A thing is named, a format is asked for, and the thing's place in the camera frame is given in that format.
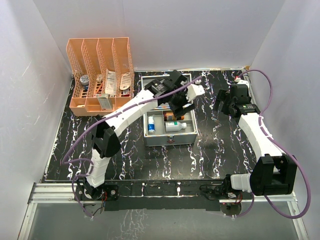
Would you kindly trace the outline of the brown syrup bottle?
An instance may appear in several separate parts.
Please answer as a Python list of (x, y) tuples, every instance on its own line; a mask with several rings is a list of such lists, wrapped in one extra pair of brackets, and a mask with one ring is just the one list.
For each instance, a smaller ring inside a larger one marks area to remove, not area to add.
[(184, 120), (185, 116), (176, 117), (173, 112), (165, 112), (163, 118), (165, 122), (171, 122)]

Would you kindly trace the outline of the white pill bottle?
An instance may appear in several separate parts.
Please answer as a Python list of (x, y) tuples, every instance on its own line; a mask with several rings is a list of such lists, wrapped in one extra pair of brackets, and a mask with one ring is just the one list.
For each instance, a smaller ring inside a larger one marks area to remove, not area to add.
[(187, 128), (186, 122), (170, 121), (165, 123), (165, 131), (167, 133), (179, 132), (181, 130), (185, 130), (186, 128)]

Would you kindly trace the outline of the grey plastic divided tray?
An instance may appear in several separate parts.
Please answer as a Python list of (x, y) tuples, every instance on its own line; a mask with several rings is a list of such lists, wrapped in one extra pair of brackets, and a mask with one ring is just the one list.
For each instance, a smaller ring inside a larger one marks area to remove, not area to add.
[(196, 121), (194, 112), (188, 112), (179, 119), (174, 119), (170, 110), (152, 110), (143, 116), (147, 136), (195, 134)]

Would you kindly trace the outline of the grey metal medicine case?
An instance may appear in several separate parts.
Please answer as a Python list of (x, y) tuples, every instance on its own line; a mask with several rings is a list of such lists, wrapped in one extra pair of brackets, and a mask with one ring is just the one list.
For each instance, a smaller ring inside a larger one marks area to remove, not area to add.
[[(185, 128), (167, 131), (166, 126), (174, 122)], [(194, 144), (198, 135), (195, 111), (189, 111), (177, 119), (168, 103), (161, 104), (143, 115), (143, 133), (147, 147)]]

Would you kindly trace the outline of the small blue label bottle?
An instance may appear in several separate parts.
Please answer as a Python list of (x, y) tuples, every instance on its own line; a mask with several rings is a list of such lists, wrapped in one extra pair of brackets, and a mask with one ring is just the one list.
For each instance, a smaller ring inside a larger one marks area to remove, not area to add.
[(147, 129), (150, 134), (155, 133), (155, 120), (153, 116), (148, 117)]

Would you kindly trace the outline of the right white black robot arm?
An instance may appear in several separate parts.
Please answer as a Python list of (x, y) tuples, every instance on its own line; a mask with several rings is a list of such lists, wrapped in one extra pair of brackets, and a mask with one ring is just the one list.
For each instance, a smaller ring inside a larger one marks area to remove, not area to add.
[(271, 142), (271, 135), (264, 126), (260, 110), (251, 102), (246, 84), (232, 84), (228, 90), (219, 90), (214, 104), (236, 120), (245, 133), (257, 158), (252, 173), (228, 174), (223, 194), (233, 199), (240, 192), (256, 196), (289, 195), (294, 188), (297, 165), (283, 150)]

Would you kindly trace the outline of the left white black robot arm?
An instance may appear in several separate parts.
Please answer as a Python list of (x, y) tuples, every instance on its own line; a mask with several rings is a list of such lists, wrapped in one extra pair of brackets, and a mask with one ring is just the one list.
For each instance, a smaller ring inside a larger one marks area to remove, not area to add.
[(109, 199), (104, 190), (110, 159), (121, 149), (123, 131), (147, 112), (167, 105), (176, 118), (194, 110), (194, 99), (204, 94), (201, 77), (188, 80), (177, 70), (162, 78), (153, 78), (141, 91), (113, 113), (101, 117), (92, 129), (92, 155), (83, 185), (78, 188), (89, 199)]

